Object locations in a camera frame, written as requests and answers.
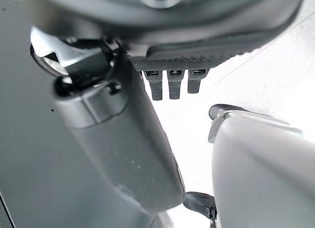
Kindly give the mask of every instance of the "black plastic tab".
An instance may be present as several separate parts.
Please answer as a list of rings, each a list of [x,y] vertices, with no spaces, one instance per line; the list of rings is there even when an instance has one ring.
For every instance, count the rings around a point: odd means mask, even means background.
[[[188,75],[188,93],[197,94],[199,92],[201,80],[207,77],[209,71],[205,69],[190,70]]]
[[[163,72],[162,71],[145,71],[144,75],[150,83],[152,99],[160,101],[163,99]]]
[[[171,70],[167,72],[169,98],[179,99],[181,96],[181,85],[184,78],[184,70]]]

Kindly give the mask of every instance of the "screw hole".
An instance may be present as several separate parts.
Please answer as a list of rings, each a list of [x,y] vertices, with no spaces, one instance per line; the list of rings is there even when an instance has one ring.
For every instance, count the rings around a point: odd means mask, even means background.
[[[118,82],[110,82],[106,85],[106,90],[110,95],[115,95],[120,92],[122,86]]]

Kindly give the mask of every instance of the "black rubber part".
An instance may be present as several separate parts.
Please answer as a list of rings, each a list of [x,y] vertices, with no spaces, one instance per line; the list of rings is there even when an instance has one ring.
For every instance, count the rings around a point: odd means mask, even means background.
[[[216,105],[213,105],[209,110],[209,117],[211,118],[211,120],[214,120],[218,116],[218,112],[220,110],[223,110],[223,111],[235,110],[235,111],[250,112],[239,106],[233,106],[233,105],[228,105],[228,104],[216,104]]]
[[[215,210],[215,217],[217,216],[215,198],[208,194],[187,192],[183,205],[185,208],[198,212],[208,219],[212,218],[212,210]]]
[[[160,45],[146,57],[130,57],[137,71],[211,69],[237,55],[251,52],[270,42],[295,20],[298,9],[277,29],[210,38],[184,44]]]

